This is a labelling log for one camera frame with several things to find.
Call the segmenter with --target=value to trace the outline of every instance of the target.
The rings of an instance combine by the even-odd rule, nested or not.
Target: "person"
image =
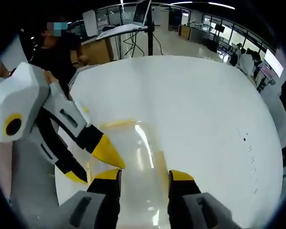
[[[258,80],[257,75],[260,69],[265,66],[265,63],[262,61],[259,53],[257,53],[256,57],[257,57],[257,60],[254,62],[254,72],[253,72],[253,79],[255,81]]]
[[[235,66],[239,62],[239,57],[242,54],[242,47],[243,45],[240,43],[236,45],[234,53],[232,54],[231,59],[230,59],[230,65]]]
[[[78,63],[87,65],[89,59],[83,55],[80,36],[67,32],[67,21],[61,16],[54,16],[49,22],[40,24],[40,48],[30,63],[50,71],[69,97],[69,82],[76,73],[71,61],[71,50],[75,50]]]
[[[237,67],[246,75],[252,76],[254,64],[260,60],[258,52],[248,50],[246,54],[241,54]]]

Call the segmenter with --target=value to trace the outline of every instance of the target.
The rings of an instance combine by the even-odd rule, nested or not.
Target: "window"
[[[105,26],[109,24],[108,15],[106,13],[106,10],[97,11],[96,19],[97,19],[97,27],[99,31],[101,31]]]
[[[204,16],[203,16],[202,23],[203,23],[204,25],[210,26],[210,25],[211,25],[211,17],[210,17],[209,15],[204,15]],[[205,30],[205,31],[208,31],[208,30],[209,30],[208,27],[203,27],[202,29]]]
[[[262,45],[261,50],[259,51],[259,55],[261,57],[261,60],[264,61],[264,57],[266,55],[268,47],[265,46],[265,44]]]
[[[84,20],[78,20],[69,25],[68,30],[81,37],[81,41],[87,40]]]
[[[239,26],[235,25],[234,26],[234,29],[233,29],[233,32],[232,32],[232,37],[231,37],[231,40],[230,40],[230,45],[233,43],[233,44],[244,44],[244,37],[245,37],[245,33],[243,31],[242,28],[240,28]]]
[[[229,39],[232,33],[232,27],[233,24],[228,22],[228,21],[222,21],[222,26],[224,27],[224,31],[223,32],[219,32],[219,36],[224,38],[224,41],[226,43],[229,43]]]
[[[119,6],[108,8],[110,25],[121,25]]]
[[[253,44],[248,38],[246,39],[243,48],[246,50],[251,49],[251,50],[256,51],[256,52],[259,51],[259,47],[257,47],[255,44]]]
[[[216,17],[212,17],[212,21],[211,21],[211,26],[212,26],[211,33],[216,34],[216,32],[217,32],[217,31],[215,30],[216,24],[221,25],[221,19],[220,19],[220,18],[216,18]]]
[[[262,41],[254,34],[248,32],[247,39],[244,43],[244,49],[251,49],[253,51],[259,52],[261,46]]]
[[[122,19],[124,25],[131,24],[133,22],[135,8],[136,6],[125,6],[124,9],[122,9]]]

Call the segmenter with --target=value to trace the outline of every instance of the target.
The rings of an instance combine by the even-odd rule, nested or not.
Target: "ceiling light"
[[[171,3],[171,5],[186,4],[186,3],[192,3],[192,1],[175,2],[175,3]]]
[[[227,6],[227,5],[223,5],[223,4],[215,3],[215,2],[209,2],[209,4],[211,4],[211,5],[216,5],[216,6],[226,7],[226,8],[232,9],[232,10],[235,9],[233,6]]]

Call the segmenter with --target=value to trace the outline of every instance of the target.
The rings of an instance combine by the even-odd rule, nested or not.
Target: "white tabletop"
[[[192,175],[241,227],[265,223],[277,208],[280,141],[261,96],[237,68],[181,56],[125,59],[79,73],[71,95],[96,127],[129,118],[153,125],[168,169]],[[85,188],[70,182],[56,174],[60,203]]]

